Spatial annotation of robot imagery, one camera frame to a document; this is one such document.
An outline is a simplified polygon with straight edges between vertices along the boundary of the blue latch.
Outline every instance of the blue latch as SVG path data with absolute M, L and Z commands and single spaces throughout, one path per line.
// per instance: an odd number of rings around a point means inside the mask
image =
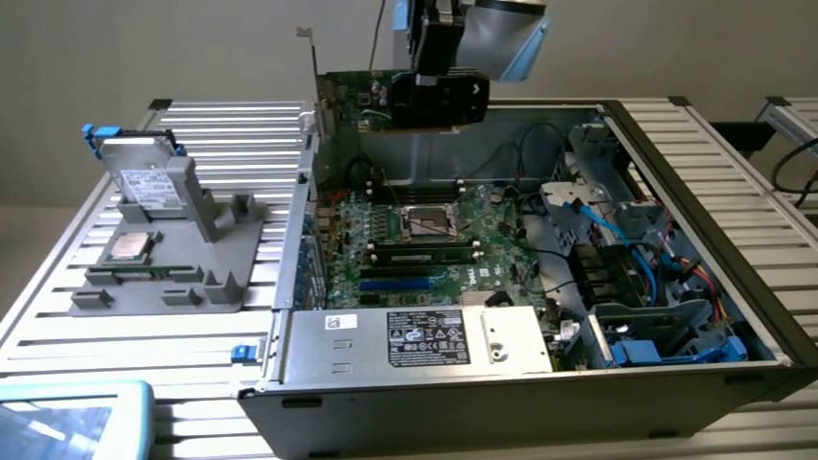
M 238 345 L 232 347 L 230 353 L 230 362 L 232 364 L 244 364 L 256 362 L 256 345 Z
M 94 137 L 116 137 L 123 132 L 123 128 L 120 126 L 100 126 L 98 127 L 96 132 L 94 133 Z
M 661 357 L 650 340 L 622 340 L 611 345 L 611 354 L 622 367 L 746 361 L 746 347 L 734 335 L 721 347 L 710 347 L 697 355 Z
M 94 139 L 98 137 L 110 138 L 116 137 L 123 132 L 123 128 L 120 126 L 100 126 L 94 132 L 94 125 L 87 123 L 82 127 L 82 138 L 86 140 L 86 144 L 91 148 L 91 152 L 94 156 L 96 156 L 98 160 L 103 159 L 103 155 L 100 154 L 100 148 L 98 147 Z

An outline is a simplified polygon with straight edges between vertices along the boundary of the cpu socket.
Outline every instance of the cpu socket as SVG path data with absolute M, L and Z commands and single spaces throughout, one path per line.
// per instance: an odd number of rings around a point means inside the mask
M 404 206 L 400 208 L 400 234 L 416 237 L 456 237 L 458 221 L 450 204 Z

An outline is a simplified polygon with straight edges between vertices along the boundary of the white wall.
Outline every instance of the white wall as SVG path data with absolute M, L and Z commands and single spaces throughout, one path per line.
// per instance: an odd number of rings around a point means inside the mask
M 769 94 L 818 95 L 814 0 L 551 0 L 529 81 L 503 97 L 685 95 L 714 118 Z M 312 97 L 322 70 L 366 68 L 379 0 L 3 0 L 0 202 L 78 205 L 102 167 L 86 122 L 132 125 L 156 97 Z M 376 66 L 391 62 L 390 11 Z

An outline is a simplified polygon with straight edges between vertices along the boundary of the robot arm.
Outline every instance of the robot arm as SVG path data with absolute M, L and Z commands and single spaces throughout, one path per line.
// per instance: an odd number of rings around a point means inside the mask
M 547 27 L 545 11 L 545 0 L 408 2 L 411 72 L 392 81 L 396 128 L 483 121 L 490 78 L 514 80 L 509 77 L 529 72 Z

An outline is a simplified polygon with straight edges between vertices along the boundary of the white sticker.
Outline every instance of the white sticker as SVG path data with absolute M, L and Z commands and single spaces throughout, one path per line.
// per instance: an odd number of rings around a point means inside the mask
M 331 329 L 355 329 L 358 327 L 358 315 L 356 314 L 335 314 L 327 316 L 323 322 L 323 328 L 328 331 Z
M 557 340 L 570 340 L 575 333 L 579 332 L 579 323 L 570 319 L 561 321 L 561 334 L 555 337 Z
M 142 208 L 182 209 L 182 199 L 166 171 L 124 170 L 120 173 Z

